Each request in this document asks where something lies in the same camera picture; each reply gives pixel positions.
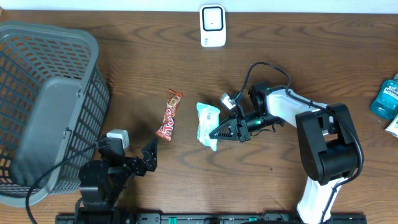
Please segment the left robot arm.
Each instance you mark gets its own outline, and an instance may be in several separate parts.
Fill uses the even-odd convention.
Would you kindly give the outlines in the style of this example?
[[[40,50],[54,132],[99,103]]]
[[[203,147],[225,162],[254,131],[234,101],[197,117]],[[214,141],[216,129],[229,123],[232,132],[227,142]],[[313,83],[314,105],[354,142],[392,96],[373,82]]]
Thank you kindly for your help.
[[[100,160],[89,161],[78,173],[81,199],[75,205],[73,223],[135,223],[134,215],[115,206],[130,179],[144,176],[157,168],[158,139],[142,150],[142,158],[128,157],[119,138],[102,136],[95,142]]]

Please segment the blue mouthwash bottle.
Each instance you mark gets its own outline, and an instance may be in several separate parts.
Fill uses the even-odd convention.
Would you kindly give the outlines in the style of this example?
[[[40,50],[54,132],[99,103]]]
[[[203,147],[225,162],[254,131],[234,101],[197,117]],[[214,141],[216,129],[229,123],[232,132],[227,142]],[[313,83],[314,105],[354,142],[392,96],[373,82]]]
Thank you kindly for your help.
[[[370,110],[383,119],[394,119],[397,114],[397,73],[385,80]]]

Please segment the yellow snack bag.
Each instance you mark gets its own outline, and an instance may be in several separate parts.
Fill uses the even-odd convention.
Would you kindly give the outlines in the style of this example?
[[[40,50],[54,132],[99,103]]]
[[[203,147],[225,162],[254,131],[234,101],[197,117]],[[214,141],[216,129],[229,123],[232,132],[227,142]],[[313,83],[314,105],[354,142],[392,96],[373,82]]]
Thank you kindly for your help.
[[[396,117],[391,121],[388,127],[385,129],[385,132],[398,137],[398,114]]]

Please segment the red chocolate bar wrapper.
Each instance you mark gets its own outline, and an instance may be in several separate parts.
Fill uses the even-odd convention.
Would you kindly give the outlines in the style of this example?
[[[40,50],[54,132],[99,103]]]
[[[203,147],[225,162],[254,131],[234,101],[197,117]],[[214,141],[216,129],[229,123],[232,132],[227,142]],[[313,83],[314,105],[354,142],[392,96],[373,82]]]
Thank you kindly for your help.
[[[179,93],[171,89],[168,91],[163,122],[161,127],[156,131],[156,135],[168,141],[172,139],[172,133],[175,126],[175,114],[182,96],[183,93]]]

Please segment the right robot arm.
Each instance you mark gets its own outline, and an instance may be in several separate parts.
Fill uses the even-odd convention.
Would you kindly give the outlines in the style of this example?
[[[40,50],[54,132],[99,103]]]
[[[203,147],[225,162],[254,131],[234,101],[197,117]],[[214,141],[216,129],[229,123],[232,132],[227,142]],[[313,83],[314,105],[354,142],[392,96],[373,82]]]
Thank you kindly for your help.
[[[239,95],[224,94],[221,101],[231,110],[211,139],[245,142],[253,132],[272,131],[289,123],[297,130],[300,160],[308,176],[296,211],[304,223],[326,223],[340,188],[362,171],[364,156],[346,105],[326,105],[298,96],[285,85],[258,83],[249,90],[253,111],[245,113]]]

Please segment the light green tissue pack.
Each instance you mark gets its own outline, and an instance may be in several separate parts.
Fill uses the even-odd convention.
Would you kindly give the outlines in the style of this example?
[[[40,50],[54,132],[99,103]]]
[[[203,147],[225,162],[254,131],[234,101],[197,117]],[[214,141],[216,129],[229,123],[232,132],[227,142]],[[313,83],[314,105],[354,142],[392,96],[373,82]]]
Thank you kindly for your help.
[[[210,133],[219,126],[220,110],[211,105],[197,103],[197,111],[199,119],[197,139],[204,146],[216,151],[218,140],[211,139]]]

